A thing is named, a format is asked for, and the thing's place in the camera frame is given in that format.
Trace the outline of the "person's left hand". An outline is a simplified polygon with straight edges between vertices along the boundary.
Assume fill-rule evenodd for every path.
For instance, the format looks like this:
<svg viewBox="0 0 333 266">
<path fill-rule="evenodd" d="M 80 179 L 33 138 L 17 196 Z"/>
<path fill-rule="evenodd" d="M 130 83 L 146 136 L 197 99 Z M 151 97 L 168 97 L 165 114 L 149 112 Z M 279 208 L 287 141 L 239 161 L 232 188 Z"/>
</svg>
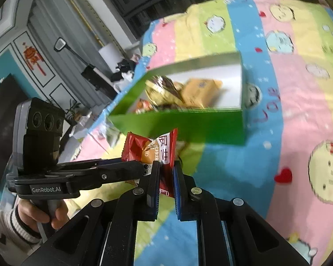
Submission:
<svg viewBox="0 0 333 266">
<path fill-rule="evenodd" d="M 35 232 L 38 232 L 37 223 L 46 224 L 51 222 L 52 228 L 58 230 L 69 221 L 68 208 L 64 201 L 59 201 L 55 215 L 52 217 L 49 217 L 48 214 L 41 211 L 33 203 L 24 199 L 19 200 L 17 209 L 21 221 Z"/>
</svg>

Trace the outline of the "white striped sweater sleeve forearm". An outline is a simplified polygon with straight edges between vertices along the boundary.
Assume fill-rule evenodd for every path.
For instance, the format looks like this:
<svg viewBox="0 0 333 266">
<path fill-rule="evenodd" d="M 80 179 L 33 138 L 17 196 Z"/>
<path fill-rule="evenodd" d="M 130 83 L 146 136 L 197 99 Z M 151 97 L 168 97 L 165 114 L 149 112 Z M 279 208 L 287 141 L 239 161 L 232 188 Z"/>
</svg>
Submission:
<svg viewBox="0 0 333 266">
<path fill-rule="evenodd" d="M 21 248 L 41 242 L 41 235 L 29 228 L 19 217 L 18 207 L 0 210 L 0 235 L 3 234 Z"/>
</svg>

